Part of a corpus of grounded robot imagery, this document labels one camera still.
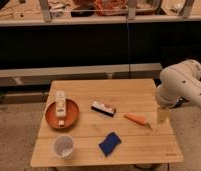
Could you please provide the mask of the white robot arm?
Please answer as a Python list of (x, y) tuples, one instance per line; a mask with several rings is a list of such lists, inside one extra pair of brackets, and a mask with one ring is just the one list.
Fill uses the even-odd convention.
[(159, 105), (156, 122), (164, 123), (181, 97), (201, 109), (201, 64), (185, 60), (170, 65), (160, 72), (161, 84), (156, 89), (155, 100)]

